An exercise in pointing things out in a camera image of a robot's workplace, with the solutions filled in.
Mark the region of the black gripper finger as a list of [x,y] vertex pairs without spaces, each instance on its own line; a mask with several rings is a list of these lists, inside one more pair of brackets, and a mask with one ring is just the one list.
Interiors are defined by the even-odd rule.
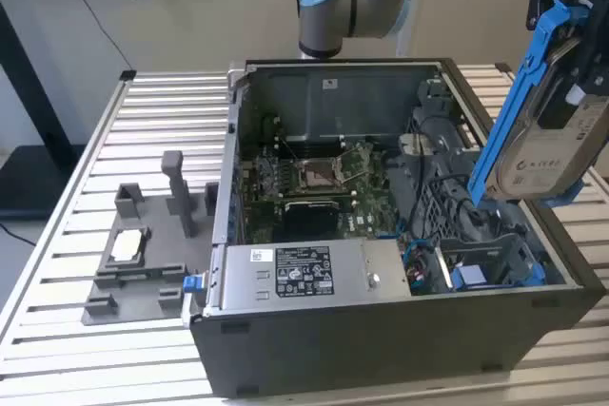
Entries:
[[578,105],[566,101],[573,85],[588,95],[608,95],[608,0],[594,3],[580,38],[566,63],[559,66],[556,91],[538,118],[541,128],[560,129],[567,125]]

